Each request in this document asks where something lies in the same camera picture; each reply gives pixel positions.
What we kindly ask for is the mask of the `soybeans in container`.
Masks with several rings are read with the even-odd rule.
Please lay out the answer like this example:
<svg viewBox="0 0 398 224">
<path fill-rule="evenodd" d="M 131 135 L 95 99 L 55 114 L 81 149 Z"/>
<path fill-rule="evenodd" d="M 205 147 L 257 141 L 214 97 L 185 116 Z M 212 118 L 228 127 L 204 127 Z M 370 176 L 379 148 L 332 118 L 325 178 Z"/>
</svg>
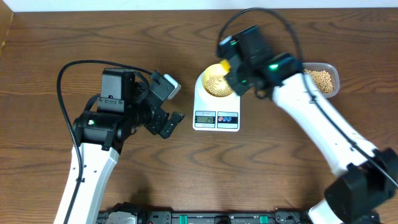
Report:
<svg viewBox="0 0 398 224">
<path fill-rule="evenodd" d="M 314 71 L 307 69 L 305 69 L 304 72 L 311 76 L 313 82 L 322 93 L 332 93 L 333 84 L 331 81 L 331 75 L 328 72 L 325 70 Z"/>
</svg>

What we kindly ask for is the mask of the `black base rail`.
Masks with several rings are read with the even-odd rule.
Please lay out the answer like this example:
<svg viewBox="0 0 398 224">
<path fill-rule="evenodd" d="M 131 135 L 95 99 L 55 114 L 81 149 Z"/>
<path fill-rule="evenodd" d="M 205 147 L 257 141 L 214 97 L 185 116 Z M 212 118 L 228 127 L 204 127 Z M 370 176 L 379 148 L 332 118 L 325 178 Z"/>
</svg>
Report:
<svg viewBox="0 0 398 224">
<path fill-rule="evenodd" d="M 168 207 L 118 203 L 113 208 L 99 212 L 96 223 L 137 223 L 137 224 L 217 224 L 217 223 L 309 223 L 305 212 L 274 210 L 260 212 L 209 212 L 175 211 Z"/>
</svg>

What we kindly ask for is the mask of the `clear plastic container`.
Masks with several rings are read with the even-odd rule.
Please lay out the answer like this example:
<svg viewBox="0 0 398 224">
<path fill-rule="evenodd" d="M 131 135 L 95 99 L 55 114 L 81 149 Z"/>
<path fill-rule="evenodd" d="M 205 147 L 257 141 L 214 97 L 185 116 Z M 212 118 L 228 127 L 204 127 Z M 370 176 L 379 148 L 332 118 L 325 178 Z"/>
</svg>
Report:
<svg viewBox="0 0 398 224">
<path fill-rule="evenodd" d="M 336 68 L 328 63 L 307 62 L 303 64 L 317 88 L 325 98 L 335 96 L 340 89 L 340 79 Z"/>
</svg>

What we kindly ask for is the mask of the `white digital kitchen scale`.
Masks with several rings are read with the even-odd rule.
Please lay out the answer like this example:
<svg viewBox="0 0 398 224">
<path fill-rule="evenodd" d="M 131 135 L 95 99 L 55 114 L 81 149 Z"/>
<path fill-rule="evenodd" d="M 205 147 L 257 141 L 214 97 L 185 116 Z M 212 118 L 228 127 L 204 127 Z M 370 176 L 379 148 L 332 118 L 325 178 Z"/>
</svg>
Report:
<svg viewBox="0 0 398 224">
<path fill-rule="evenodd" d="M 209 94 L 203 86 L 203 75 L 204 72 L 200 74 L 195 84 L 193 129 L 238 132 L 241 122 L 241 97 L 235 92 L 226 97 Z"/>
</svg>

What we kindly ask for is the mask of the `yellow measuring scoop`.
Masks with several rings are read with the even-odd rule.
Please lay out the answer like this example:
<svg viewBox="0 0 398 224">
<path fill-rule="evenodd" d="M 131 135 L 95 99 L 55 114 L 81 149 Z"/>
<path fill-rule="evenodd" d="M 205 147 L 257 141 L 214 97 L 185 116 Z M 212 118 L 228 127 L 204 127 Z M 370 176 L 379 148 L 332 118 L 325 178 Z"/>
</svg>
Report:
<svg viewBox="0 0 398 224">
<path fill-rule="evenodd" d="M 229 71 L 231 70 L 231 65 L 230 65 L 230 63 L 228 62 L 228 60 L 226 60 L 226 59 L 221 60 L 221 61 L 220 61 L 220 65 L 223 67 L 223 69 L 224 69 L 227 73 L 229 73 Z"/>
</svg>

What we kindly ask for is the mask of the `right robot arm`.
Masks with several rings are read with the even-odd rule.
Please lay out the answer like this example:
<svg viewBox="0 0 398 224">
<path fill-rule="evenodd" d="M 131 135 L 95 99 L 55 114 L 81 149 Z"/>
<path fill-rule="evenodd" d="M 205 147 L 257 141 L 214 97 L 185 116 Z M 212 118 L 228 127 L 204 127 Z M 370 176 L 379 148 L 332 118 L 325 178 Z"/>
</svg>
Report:
<svg viewBox="0 0 398 224">
<path fill-rule="evenodd" d="M 308 211 L 312 223 L 357 223 L 397 191 L 397 153 L 379 150 L 330 104 L 299 59 L 274 54 L 258 27 L 221 39 L 216 54 L 237 95 L 250 88 L 290 115 L 319 148 L 336 180 Z"/>
</svg>

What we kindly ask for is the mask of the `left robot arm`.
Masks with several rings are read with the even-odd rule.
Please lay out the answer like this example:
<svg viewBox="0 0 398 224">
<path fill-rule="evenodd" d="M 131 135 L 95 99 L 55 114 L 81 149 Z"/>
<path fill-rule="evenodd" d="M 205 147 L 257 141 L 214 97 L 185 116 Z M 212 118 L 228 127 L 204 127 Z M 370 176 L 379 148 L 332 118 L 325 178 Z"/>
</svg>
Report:
<svg viewBox="0 0 398 224">
<path fill-rule="evenodd" d="M 183 113 L 161 108 L 179 90 L 168 74 L 153 71 L 145 78 L 135 69 L 104 69 L 101 93 L 90 98 L 72 126 L 77 145 L 56 223 L 96 222 L 124 141 L 141 126 L 167 139 L 184 119 Z"/>
</svg>

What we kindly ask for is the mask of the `pale yellow bowl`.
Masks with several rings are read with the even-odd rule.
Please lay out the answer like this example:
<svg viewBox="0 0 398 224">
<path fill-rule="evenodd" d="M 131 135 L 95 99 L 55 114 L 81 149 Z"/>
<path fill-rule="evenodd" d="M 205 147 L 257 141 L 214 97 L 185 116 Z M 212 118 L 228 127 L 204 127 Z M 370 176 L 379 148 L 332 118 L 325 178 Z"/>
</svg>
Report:
<svg viewBox="0 0 398 224">
<path fill-rule="evenodd" d="M 228 85 L 224 78 L 227 71 L 220 63 L 209 66 L 202 76 L 202 85 L 204 89 L 212 96 L 226 97 L 233 93 L 233 90 Z"/>
</svg>

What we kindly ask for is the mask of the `soybeans in bowl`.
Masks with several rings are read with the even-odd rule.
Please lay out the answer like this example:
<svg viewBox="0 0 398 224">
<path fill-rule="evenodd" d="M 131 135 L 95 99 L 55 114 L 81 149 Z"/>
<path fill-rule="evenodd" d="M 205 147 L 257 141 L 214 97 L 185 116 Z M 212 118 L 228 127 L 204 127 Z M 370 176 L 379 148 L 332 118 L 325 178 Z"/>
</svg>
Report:
<svg viewBox="0 0 398 224">
<path fill-rule="evenodd" d="M 205 90 L 215 97 L 226 97 L 233 93 L 223 75 L 210 75 L 203 79 Z"/>
</svg>

